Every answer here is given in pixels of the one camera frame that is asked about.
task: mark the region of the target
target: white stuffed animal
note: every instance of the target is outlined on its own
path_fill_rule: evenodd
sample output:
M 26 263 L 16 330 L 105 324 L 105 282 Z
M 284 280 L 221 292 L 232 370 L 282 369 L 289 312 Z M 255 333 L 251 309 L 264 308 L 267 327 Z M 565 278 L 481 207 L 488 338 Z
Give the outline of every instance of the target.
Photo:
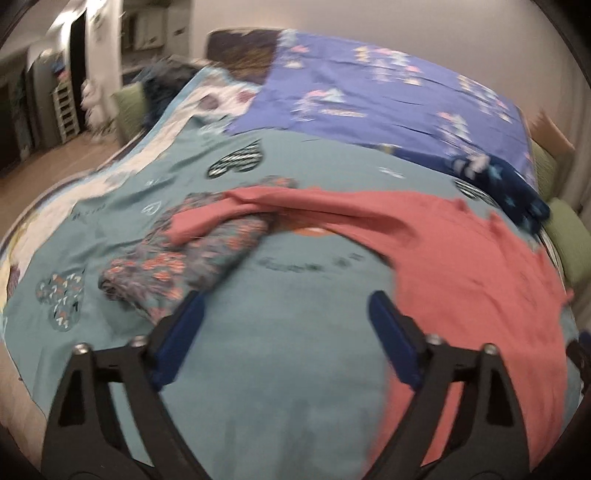
M 108 127 L 108 117 L 102 104 L 100 86 L 90 80 L 82 83 L 81 107 L 86 111 L 86 125 L 93 134 L 94 141 L 101 141 Z

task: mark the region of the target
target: shelving unit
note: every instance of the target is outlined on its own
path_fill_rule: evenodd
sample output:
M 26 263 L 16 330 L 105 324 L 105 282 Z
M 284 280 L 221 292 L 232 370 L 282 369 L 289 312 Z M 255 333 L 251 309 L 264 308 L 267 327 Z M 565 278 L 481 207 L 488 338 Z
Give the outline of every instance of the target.
M 66 143 L 80 133 L 76 105 L 71 82 L 61 82 L 53 90 L 53 105 L 56 109 L 57 126 L 60 130 L 61 142 Z

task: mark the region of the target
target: green pillow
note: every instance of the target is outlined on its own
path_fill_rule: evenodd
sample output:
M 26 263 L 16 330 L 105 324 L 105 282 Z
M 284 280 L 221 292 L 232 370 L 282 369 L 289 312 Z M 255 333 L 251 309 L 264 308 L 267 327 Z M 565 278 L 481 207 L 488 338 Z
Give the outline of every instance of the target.
M 567 282 L 575 286 L 591 275 L 591 233 L 566 202 L 554 198 L 548 205 L 550 220 L 544 229 L 562 260 Z
M 144 127 L 144 118 L 148 111 L 144 88 L 140 82 L 126 85 L 113 94 L 113 100 L 117 104 L 117 128 L 121 130 L 122 137 L 127 143 Z
M 538 192 L 543 201 L 547 202 L 554 196 L 554 183 L 558 175 L 558 163 L 545 149 L 533 140 L 531 149 L 534 153 L 535 178 L 538 181 Z

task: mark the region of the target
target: metal screw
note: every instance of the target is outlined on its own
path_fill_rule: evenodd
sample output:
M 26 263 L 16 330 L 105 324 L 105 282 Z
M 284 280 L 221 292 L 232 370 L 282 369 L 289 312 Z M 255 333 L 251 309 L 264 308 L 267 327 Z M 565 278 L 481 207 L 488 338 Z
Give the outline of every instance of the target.
M 497 355 L 499 353 L 498 347 L 492 343 L 486 343 L 483 350 L 488 355 Z
M 74 348 L 72 348 L 72 352 L 74 353 L 74 355 L 84 355 L 85 353 L 88 353 L 91 350 L 92 347 L 88 345 L 88 343 L 78 343 L 77 345 L 74 345 Z
M 443 339 L 436 333 L 429 333 L 425 340 L 429 345 L 441 345 L 443 343 Z
M 148 337 L 145 335 L 136 335 L 129 341 L 129 345 L 133 348 L 140 348 L 148 345 Z

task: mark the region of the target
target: purple blanket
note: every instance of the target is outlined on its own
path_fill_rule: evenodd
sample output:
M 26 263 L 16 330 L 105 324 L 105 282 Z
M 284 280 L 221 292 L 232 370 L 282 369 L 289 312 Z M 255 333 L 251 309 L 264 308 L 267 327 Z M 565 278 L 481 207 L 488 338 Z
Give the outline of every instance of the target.
M 486 153 L 534 184 L 517 107 L 478 82 L 406 53 L 284 30 L 266 84 L 228 133 L 281 128 L 394 145 L 442 161 Z

